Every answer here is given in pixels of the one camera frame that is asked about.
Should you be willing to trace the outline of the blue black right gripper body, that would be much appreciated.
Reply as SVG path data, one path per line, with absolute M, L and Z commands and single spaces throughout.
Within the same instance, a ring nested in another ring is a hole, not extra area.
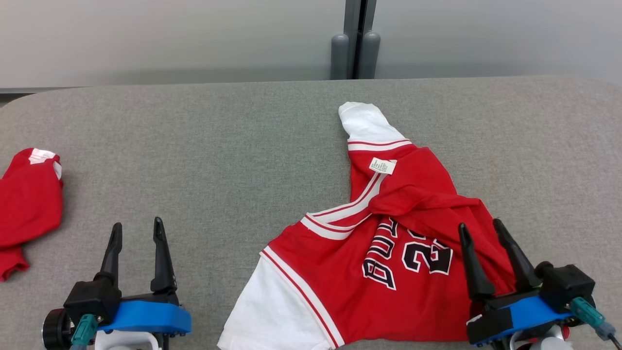
M 551 308 L 537 290 L 481 298 L 472 302 L 471 313 L 466 332 L 476 347 L 521 347 L 545 337 L 564 340 L 563 327 L 573 319 L 568 310 Z

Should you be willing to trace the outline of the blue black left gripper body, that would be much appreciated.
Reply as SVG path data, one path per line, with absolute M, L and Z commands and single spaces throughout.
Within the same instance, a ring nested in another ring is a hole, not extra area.
M 192 317 L 180 305 L 176 292 L 145 293 L 122 297 L 115 319 L 98 330 L 182 336 L 192 332 Z

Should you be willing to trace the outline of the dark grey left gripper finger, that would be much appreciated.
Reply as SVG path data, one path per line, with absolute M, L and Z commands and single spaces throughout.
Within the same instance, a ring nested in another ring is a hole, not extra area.
M 172 293 L 177 291 L 177 280 L 173 268 L 170 248 L 165 235 L 164 222 L 154 218 L 153 241 L 155 244 L 154 278 L 150 289 L 153 293 Z
M 122 224 L 116 222 L 113 225 L 106 252 L 104 253 L 100 277 L 107 278 L 112 286 L 118 286 L 119 254 L 122 250 Z

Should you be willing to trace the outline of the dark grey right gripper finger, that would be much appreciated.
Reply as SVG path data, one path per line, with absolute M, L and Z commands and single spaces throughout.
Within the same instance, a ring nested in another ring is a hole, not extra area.
M 465 276 L 471 299 L 491 298 L 495 292 L 495 286 L 486 276 L 484 268 L 476 255 L 475 242 L 464 222 L 458 226 L 458 235 L 464 260 Z
M 502 220 L 499 218 L 493 219 L 493 227 L 497 233 L 500 244 L 506 250 L 510 260 L 516 279 L 516 292 L 528 292 L 538 288 L 541 284 L 541 279 L 537 277 L 535 268 L 522 251 L 522 248 L 520 248 L 519 244 L 509 233 Z

